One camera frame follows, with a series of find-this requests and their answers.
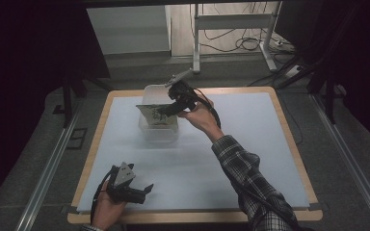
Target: wooden table edge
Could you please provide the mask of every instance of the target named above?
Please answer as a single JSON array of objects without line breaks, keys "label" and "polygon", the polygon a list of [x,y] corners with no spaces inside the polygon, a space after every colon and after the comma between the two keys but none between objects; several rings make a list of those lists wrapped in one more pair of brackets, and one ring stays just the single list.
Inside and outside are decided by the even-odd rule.
[{"label": "wooden table edge", "polygon": [[[293,155],[293,160],[296,164],[296,167],[299,171],[299,175],[302,178],[305,191],[308,196],[308,201],[310,204],[317,204],[318,200],[315,195],[315,192],[312,188],[311,182],[306,174],[304,163],[300,156],[299,150],[294,142],[293,135],[291,134],[290,128],[287,124],[287,120],[284,116],[284,112],[279,104],[277,94],[275,90],[271,87],[242,87],[242,88],[209,88],[209,89],[200,89],[204,94],[225,94],[225,93],[254,93],[254,92],[266,92],[269,93],[275,110],[277,112],[278,120],[280,121],[281,128],[283,130],[284,136],[287,139],[287,143],[290,147],[291,153]],[[95,129],[94,137],[92,139],[92,146],[89,151],[86,163],[84,165],[78,186],[76,188],[75,195],[71,202],[72,207],[77,207],[81,199],[83,190],[86,187],[88,178],[93,167],[93,162],[95,159],[95,154],[98,149],[99,141],[101,139],[107,117],[110,113],[111,104],[115,97],[133,97],[133,96],[142,96],[144,94],[143,90],[113,90],[110,91],[103,111],[98,121],[97,127]],[[299,221],[305,220],[320,220],[323,217],[323,212],[321,210],[299,210],[294,211],[297,219]],[[218,216],[215,215],[226,215],[220,216],[222,220],[218,220]],[[173,223],[173,222],[200,222],[200,218],[205,218],[204,222],[243,222],[247,221],[246,215],[242,212],[196,212],[196,213],[127,213],[120,217],[121,223]],[[88,223],[90,222],[90,215],[79,215],[69,213],[67,215],[67,220],[69,223]]]}]

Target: dark background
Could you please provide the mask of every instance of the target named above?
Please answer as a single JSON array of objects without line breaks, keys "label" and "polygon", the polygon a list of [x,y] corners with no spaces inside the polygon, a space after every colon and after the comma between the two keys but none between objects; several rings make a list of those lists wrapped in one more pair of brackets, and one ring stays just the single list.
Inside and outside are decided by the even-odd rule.
[{"label": "dark background", "polygon": [[34,132],[46,95],[79,72],[109,77],[85,8],[0,2],[0,185]]},{"label": "dark background", "polygon": [[[299,20],[297,33],[308,33],[307,42],[318,38],[337,14],[334,4],[320,5],[312,29]],[[316,59],[322,51],[323,46],[308,54]],[[346,106],[370,131],[370,1],[362,4],[332,59],[336,82],[348,92]],[[84,8],[0,1],[0,185],[39,122],[45,96],[75,72],[109,77]]]}]

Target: person's left hand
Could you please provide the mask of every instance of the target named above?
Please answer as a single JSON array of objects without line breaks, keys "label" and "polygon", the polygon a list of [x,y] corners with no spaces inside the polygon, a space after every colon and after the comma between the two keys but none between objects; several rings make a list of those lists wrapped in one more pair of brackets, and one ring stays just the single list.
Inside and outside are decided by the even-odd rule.
[{"label": "person's left hand", "polygon": [[107,230],[117,222],[122,212],[124,211],[127,202],[123,201],[119,204],[114,203],[109,194],[106,193],[108,181],[103,184],[101,193],[97,199],[94,216],[92,218],[92,226]]}]

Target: gray floor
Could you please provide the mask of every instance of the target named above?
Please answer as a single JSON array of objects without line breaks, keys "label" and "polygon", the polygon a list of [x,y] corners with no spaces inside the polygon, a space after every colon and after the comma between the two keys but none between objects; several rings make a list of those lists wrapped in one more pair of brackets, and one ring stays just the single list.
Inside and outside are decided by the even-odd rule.
[{"label": "gray floor", "polygon": [[[149,84],[162,84],[191,67],[189,58],[107,57],[112,78],[104,80],[118,90],[143,89]],[[260,54],[249,56],[217,56],[202,58],[201,74],[188,79],[195,88],[243,87],[267,76],[270,72]],[[324,208],[320,221],[303,222],[316,230],[370,230],[370,208],[359,192],[350,171],[343,162],[313,101],[305,91],[307,79],[278,92],[279,100],[294,139],[302,155],[314,191]],[[67,149],[59,163],[32,230],[78,230],[69,224],[63,209],[70,205],[107,92],[86,82],[89,90],[84,98],[75,128],[87,128],[81,149]],[[53,115],[62,104],[62,91],[55,90],[46,98],[46,109],[34,135],[25,147],[11,174],[0,189],[0,230],[14,230],[25,205],[37,184],[41,171],[53,151],[64,118]],[[336,99],[335,118],[345,141],[370,180],[370,134]],[[127,230],[234,230],[240,225],[128,225]]]}]

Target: camera rig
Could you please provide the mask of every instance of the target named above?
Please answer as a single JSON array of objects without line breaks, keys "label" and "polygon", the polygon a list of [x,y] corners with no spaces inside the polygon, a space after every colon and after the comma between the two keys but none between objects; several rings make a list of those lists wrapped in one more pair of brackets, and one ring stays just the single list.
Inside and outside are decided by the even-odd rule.
[{"label": "camera rig", "polygon": [[[191,73],[193,73],[193,70],[189,69],[185,72],[179,73],[176,76],[173,75],[169,82],[165,84],[166,88],[171,87],[168,90],[168,96],[170,97],[170,99],[175,100],[175,102],[171,103],[165,108],[159,109],[158,113],[165,116],[174,116],[186,109],[192,111],[196,107],[196,103],[200,102],[212,113],[212,115],[216,119],[218,126],[221,127],[221,121],[219,119],[218,113],[209,103],[209,100],[206,98],[206,96],[200,90],[191,88],[183,80],[183,78]],[[199,91],[204,99],[202,97],[199,97],[195,93],[195,90]]]},{"label": "camera rig", "polygon": [[145,196],[151,192],[153,184],[147,186],[143,191],[132,189],[129,187],[135,174],[132,171],[134,164],[128,165],[123,162],[121,167],[112,166],[111,170],[104,176],[101,183],[98,185],[97,191],[92,199],[92,212],[91,220],[93,220],[95,207],[97,205],[98,196],[100,195],[104,185],[104,182],[110,176],[107,183],[106,193],[111,197],[114,203],[118,204],[122,201],[143,204],[145,201]]}]

